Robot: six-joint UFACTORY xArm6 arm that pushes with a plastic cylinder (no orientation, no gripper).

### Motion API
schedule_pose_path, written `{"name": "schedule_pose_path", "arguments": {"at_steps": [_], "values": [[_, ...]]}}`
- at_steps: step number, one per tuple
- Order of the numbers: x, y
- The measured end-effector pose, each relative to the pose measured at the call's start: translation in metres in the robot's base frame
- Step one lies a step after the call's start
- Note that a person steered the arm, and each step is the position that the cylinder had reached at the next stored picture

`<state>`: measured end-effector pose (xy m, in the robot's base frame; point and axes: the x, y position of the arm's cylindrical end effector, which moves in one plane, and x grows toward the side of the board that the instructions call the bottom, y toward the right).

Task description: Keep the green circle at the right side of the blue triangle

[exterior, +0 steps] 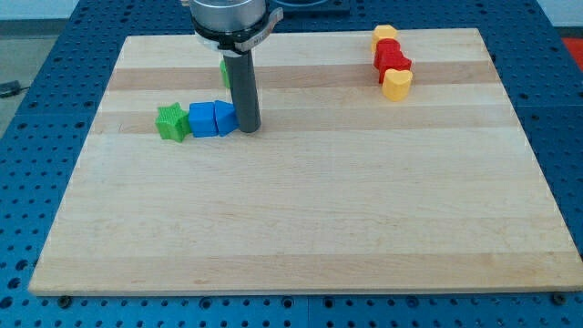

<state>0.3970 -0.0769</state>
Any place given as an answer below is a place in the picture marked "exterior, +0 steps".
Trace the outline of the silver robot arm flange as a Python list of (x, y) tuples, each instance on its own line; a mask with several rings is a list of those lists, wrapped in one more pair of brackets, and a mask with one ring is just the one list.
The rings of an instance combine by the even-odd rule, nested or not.
[(249, 53), (283, 19), (283, 9), (265, 0), (188, 0), (194, 31), (207, 48), (227, 57)]

